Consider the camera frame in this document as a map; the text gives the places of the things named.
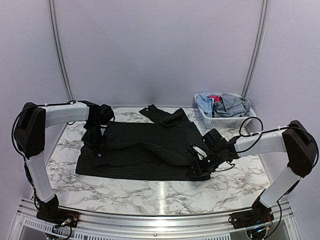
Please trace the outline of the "black pinstriped shirt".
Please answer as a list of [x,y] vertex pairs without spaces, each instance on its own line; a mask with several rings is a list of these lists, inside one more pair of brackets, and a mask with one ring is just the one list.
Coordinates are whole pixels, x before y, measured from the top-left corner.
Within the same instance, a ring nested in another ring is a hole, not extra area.
[[101,152],[84,145],[75,172],[78,175],[142,181],[186,181],[196,159],[188,151],[205,149],[202,135],[185,111],[169,113],[154,105],[140,110],[150,123],[115,122],[105,130]]

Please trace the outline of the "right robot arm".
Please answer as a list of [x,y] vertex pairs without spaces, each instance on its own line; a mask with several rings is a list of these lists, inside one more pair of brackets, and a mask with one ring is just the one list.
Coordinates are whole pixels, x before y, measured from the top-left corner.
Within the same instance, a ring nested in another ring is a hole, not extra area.
[[288,195],[319,161],[317,141],[299,120],[288,125],[237,136],[226,140],[217,129],[201,137],[205,148],[196,144],[189,147],[195,156],[186,178],[203,180],[217,172],[223,163],[258,155],[271,184],[253,202],[250,210],[231,214],[229,221],[235,229],[267,223],[274,219],[272,207]]

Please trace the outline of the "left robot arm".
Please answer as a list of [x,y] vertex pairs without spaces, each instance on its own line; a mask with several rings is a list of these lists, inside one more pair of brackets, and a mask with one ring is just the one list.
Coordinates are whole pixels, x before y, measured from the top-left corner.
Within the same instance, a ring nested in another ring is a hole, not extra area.
[[35,104],[27,102],[15,118],[11,129],[14,150],[23,158],[26,178],[33,189],[33,201],[40,220],[63,226],[76,222],[78,212],[60,208],[51,186],[45,163],[46,131],[56,125],[84,122],[84,145],[98,157],[107,142],[103,129],[115,119],[109,105],[86,100],[66,103]]

